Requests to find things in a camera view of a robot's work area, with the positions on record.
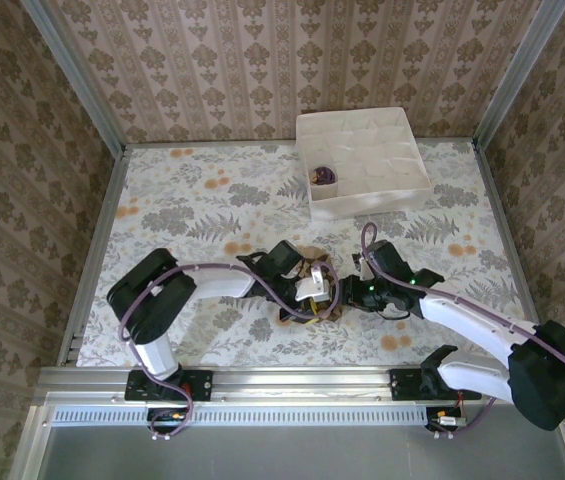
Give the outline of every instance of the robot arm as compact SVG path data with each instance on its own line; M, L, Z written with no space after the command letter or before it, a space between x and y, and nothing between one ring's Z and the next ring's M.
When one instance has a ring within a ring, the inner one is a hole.
M498 312L485 305L470 308L468 302L454 301L453 295L449 298L440 290L430 290L444 279L427 269L413 272L385 240L372 244L367 253L376 270L397 282L375 275L366 280L348 277L342 289L346 303L376 311L391 303L454 330L494 357L460 353L448 345L440 347L421 364L421 390L428 398L450 390L471 390L513 403L542 429L557 428L565 418L565 363L540 343L565 357L562 325L553 321L534 325L508 317L502 321ZM416 290L409 285L425 288Z
M158 380L177 383L181 367L169 343L167 330L187 303L213 297L261 296L274 300L252 275L244 271L245 265L264 279L278 298L298 312L310 313L311 300L330 300L330 288L319 267L312 268L308 278L289 277L304 258L286 241L278 243L269 253L258 252L237 258L243 265L236 264L236 269L226 268L228 265L213 270L189 268L186 274L172 275L154 287L131 314L125 328L142 364ZM117 317L121 320L151 282L177 266L177 260L164 248L145 257L107 294L107 301Z
M429 288L444 281L428 269L413 272L385 240L374 243L368 251L376 267L402 283ZM313 269L309 278L289 277L303 258L286 241L270 253L238 257L238 260L261 278L276 298L254 282L243 266L243 271L198 270L189 266L187 274L179 271L155 287L132 312L125 325L129 338L142 363L158 380L178 383L181 367L166 332L191 300L261 296L270 301L281 299L295 311L310 314L310 300L327 301L337 296L330 294L330 286L319 268ZM109 291L107 300L117 317L122 319L148 285L176 267L176 260L166 249L149 254ZM524 336L489 318L488 313L493 310L486 306L478 313L443 296L378 278L367 266L362 267L362 277L350 275L339 281L341 304L381 312L391 303L399 310L460 333L493 356L478 357L457 352L456 347L440 347L421 364L420 391L426 397L412 400L442 398L437 396L440 392L448 396L449 391L471 390L513 403L529 421L546 430L557 428L565 418L565 364L528 338L537 337L565 356L564 327L552 321L541 326L516 321L516 328L528 333Z

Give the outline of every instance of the purple object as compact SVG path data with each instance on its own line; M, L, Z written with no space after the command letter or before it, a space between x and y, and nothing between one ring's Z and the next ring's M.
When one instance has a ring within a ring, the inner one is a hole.
M315 175L317 180L311 181L311 185L332 185L335 183L335 172L329 167L318 167L311 172L311 176Z

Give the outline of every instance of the patterned wallpaper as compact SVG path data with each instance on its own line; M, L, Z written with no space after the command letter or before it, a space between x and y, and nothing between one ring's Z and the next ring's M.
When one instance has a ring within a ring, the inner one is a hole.
M487 156L540 317L565 325L565 14Z
M29 16L0 0L0 478L55 363L111 166Z
M470 136L538 0L51 0L126 142L294 138L302 112L402 106Z

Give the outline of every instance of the table surface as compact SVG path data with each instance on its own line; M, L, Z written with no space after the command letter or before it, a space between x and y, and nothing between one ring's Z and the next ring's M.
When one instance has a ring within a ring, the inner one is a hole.
M293 142L143 148L130 156L78 366L131 366L106 303L113 284L155 248L180 264L230 261L282 239L331 255L341 277L356 273L360 230L369 220L414 270L446 278L445 289L524 318L502 240L468 139L418 140L434 193L425 207L312 222ZM336 322L280 323L263 299L217 298L187 305L169 330L183 365L417 364L443 344L479 351L417 317L386 321L345 309Z

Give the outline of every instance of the white tray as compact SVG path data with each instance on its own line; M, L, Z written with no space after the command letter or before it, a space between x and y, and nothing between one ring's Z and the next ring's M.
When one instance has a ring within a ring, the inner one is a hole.
M296 132L313 220L417 210L433 192L402 108L300 115ZM322 166L335 184L311 185Z

